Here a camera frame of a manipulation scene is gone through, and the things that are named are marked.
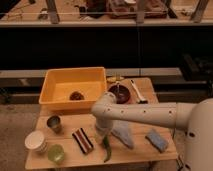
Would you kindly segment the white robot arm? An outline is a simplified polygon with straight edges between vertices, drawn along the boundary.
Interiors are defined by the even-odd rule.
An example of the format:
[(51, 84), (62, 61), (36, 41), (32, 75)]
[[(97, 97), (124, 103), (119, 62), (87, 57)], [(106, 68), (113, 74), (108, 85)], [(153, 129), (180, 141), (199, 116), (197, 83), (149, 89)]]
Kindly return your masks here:
[(92, 106), (99, 136), (107, 135), (114, 120), (132, 121), (187, 133), (183, 171), (213, 171), (213, 98), (200, 103), (117, 104), (104, 93)]

